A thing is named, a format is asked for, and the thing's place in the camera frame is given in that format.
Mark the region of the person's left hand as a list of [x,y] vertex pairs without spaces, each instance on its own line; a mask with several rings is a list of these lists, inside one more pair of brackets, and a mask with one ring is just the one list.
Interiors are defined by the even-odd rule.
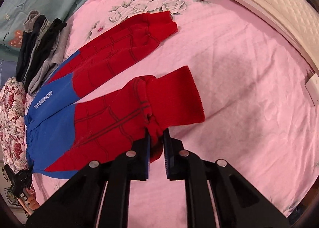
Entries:
[[26,194],[27,198],[18,198],[17,200],[22,208],[24,208],[24,210],[31,215],[40,207],[40,204],[36,201],[36,196],[33,191],[30,191],[28,188],[24,188],[23,192]]

